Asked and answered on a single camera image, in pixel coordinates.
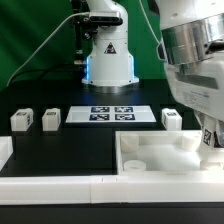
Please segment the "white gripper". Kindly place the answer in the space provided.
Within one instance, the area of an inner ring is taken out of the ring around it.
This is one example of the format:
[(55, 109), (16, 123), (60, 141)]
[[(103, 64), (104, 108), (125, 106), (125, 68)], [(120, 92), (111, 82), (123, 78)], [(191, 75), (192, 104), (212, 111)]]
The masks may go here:
[(216, 135), (219, 145), (224, 148), (224, 61), (218, 59), (202, 61), (197, 68), (197, 74), (181, 75), (174, 66), (164, 64), (174, 99), (218, 119)]

